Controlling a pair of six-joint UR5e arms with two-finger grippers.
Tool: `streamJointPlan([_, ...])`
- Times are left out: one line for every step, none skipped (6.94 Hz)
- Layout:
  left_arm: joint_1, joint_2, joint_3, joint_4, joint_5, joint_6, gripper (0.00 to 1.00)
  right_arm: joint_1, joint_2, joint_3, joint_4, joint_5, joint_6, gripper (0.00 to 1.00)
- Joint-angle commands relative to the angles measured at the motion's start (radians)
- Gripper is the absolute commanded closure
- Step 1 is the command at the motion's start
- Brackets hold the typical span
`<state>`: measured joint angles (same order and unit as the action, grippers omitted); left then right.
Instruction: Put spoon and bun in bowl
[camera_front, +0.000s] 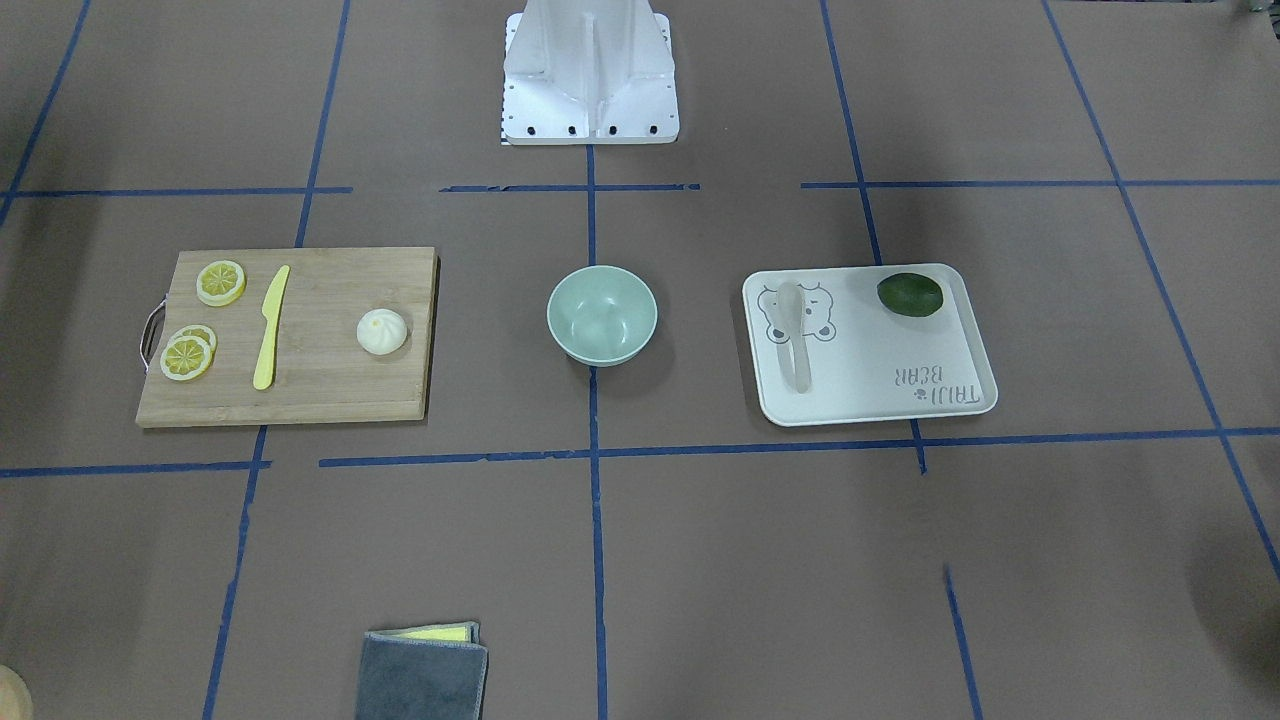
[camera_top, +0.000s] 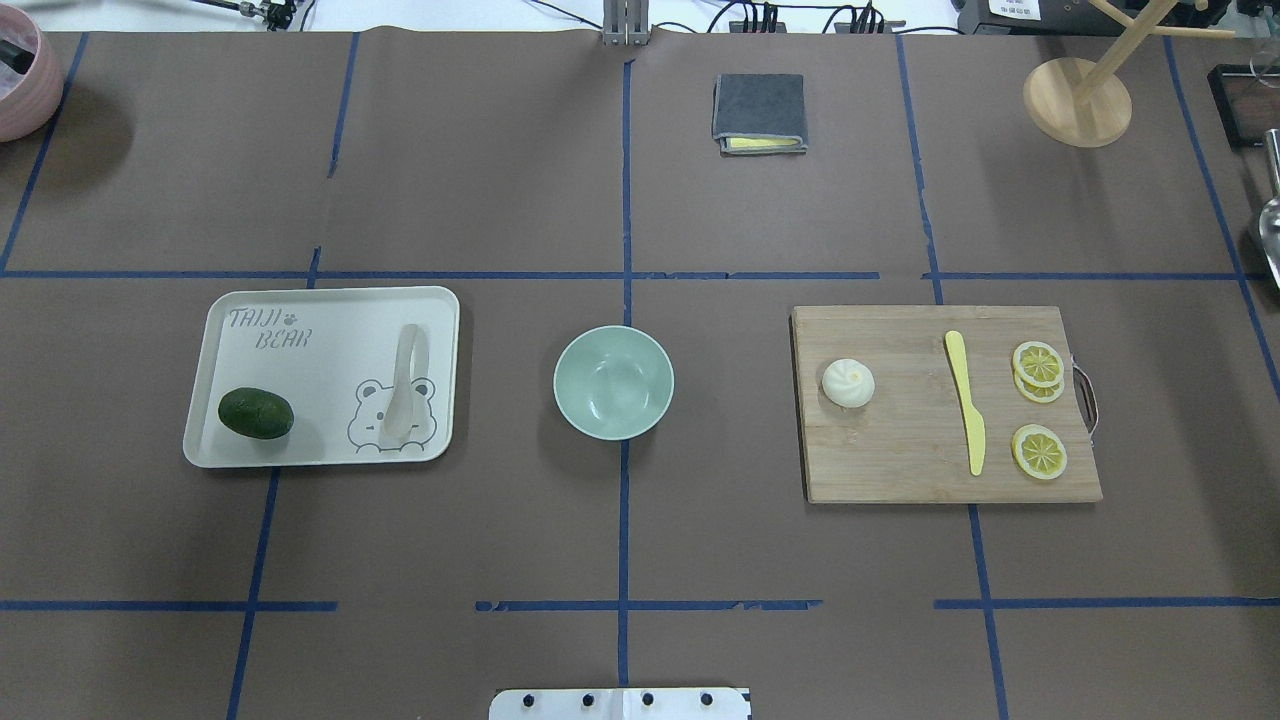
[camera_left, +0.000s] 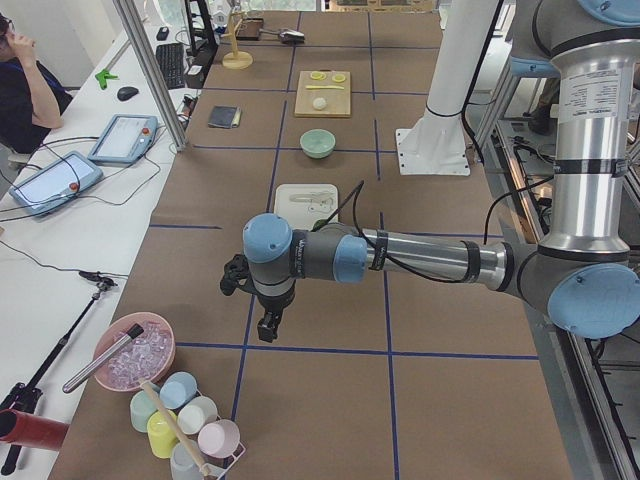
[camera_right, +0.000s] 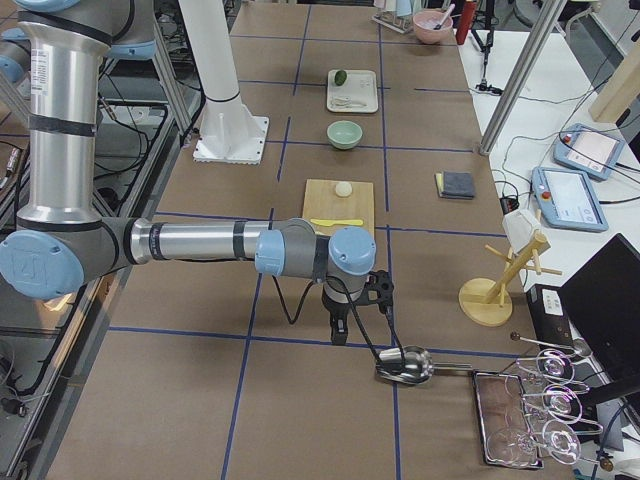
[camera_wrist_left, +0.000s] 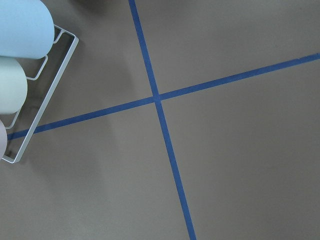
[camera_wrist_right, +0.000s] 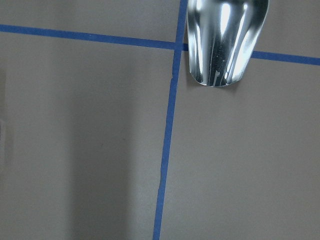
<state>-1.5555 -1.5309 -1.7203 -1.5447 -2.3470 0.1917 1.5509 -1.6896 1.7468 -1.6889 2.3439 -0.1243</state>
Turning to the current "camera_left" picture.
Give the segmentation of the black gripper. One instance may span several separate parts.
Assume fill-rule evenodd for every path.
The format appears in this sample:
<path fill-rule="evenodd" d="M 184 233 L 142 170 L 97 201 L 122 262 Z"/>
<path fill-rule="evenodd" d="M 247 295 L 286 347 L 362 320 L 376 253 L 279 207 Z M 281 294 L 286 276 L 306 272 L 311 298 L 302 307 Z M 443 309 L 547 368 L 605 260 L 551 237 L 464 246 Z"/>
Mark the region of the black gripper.
<path fill-rule="evenodd" d="M 273 343 L 278 338 L 281 315 L 295 298 L 295 280 L 284 280 L 278 284 L 265 284 L 254 280 L 254 287 L 264 314 L 257 325 L 258 337 L 263 342 Z"/>

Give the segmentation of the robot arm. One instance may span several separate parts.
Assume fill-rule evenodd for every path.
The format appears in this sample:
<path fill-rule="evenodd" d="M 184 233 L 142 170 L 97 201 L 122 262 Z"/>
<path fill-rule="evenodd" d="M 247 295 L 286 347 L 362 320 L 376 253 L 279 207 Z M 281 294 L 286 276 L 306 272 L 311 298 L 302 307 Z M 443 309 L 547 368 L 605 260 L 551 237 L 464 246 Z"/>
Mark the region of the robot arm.
<path fill-rule="evenodd" d="M 549 232 L 536 245 L 481 246 L 340 223 L 295 230 L 277 215 L 258 215 L 243 231 L 241 268 L 227 277 L 239 278 L 264 307 L 261 340 L 276 338 L 298 280 L 356 283 L 367 270 L 479 282 L 589 339 L 616 335 L 636 321 L 639 279 L 618 223 L 639 5 L 522 1 L 514 28 L 514 51 L 549 60 L 560 75 Z"/>

